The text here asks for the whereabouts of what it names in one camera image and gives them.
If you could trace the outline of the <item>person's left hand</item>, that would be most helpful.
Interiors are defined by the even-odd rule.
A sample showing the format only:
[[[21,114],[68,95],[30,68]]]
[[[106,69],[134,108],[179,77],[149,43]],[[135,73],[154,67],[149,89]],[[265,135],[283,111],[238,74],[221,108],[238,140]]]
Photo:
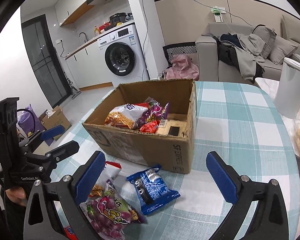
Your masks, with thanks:
[[[6,195],[10,201],[20,206],[27,205],[26,193],[22,187],[12,187],[7,189]]]

